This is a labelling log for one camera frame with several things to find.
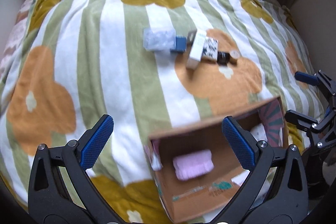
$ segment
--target striped blanket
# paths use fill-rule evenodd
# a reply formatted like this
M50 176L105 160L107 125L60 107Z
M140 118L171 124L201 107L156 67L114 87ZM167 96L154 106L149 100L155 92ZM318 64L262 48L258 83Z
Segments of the striped blanket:
M148 27L181 36L207 30L219 50L236 49L241 58L226 67L201 63L191 73L189 50L144 50ZM277 95L285 109L319 118L316 89L296 82L297 70L312 73L309 55L276 0L34 0L0 82L1 174L27 204L37 146L79 139L108 113L114 133L88 175L126 221L170 223L145 159L147 135ZM303 149L297 132L290 142Z

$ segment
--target blue block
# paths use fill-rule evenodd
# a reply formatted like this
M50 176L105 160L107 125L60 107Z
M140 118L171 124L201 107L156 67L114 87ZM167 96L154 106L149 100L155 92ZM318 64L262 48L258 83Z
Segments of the blue block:
M170 49L171 52L185 52L187 50L187 38L175 37L175 48Z
M295 80L306 83L308 85L317 86L320 84L320 80L315 75L309 75L301 71L297 71L294 74Z

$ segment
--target open cardboard box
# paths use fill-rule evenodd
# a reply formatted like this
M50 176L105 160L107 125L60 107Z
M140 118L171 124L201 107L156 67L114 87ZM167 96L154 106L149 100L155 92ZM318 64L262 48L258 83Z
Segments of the open cardboard box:
M235 117L245 130L263 123L271 146L288 147L288 130L280 97L254 103L220 117L151 134L145 151L162 204L172 222L187 221L223 207L239 189L240 186L231 179L244 169L221 129L223 118L229 115ZM194 179L178 180L173 158L204 149L211 151L214 169Z

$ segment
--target pink sponge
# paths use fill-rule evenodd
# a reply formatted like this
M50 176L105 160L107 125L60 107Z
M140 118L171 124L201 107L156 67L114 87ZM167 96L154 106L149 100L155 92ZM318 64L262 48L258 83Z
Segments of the pink sponge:
M211 151L202 150L173 159L176 176L179 180L189 180L209 173L214 165L211 161Z

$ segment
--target plastic bag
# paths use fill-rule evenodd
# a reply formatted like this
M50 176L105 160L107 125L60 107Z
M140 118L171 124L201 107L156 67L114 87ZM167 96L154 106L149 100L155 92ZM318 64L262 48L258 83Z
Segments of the plastic bag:
M175 48L174 28L146 28L143 30L143 47L146 51L164 51Z

